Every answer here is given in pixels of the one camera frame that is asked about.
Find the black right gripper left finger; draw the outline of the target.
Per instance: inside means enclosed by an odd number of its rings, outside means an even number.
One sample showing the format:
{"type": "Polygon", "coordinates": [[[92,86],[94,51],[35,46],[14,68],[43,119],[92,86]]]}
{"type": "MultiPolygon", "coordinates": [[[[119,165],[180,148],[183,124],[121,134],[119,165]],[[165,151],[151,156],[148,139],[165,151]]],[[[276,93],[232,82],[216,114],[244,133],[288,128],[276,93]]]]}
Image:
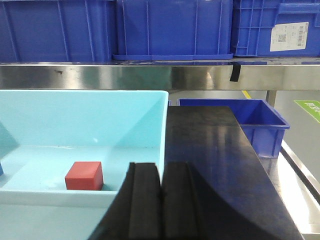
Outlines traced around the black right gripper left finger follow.
{"type": "Polygon", "coordinates": [[[134,163],[90,240],[160,240],[162,200],[154,163],[134,163]]]}

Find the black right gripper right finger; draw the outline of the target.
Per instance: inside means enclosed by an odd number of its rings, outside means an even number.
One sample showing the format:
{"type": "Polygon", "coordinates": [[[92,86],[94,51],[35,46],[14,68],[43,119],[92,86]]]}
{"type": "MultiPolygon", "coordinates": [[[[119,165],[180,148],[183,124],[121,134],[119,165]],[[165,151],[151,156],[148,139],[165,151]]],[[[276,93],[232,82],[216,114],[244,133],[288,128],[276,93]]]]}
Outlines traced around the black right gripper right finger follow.
{"type": "Polygon", "coordinates": [[[166,165],[162,182],[165,240],[249,240],[253,225],[185,162],[166,165]]]}

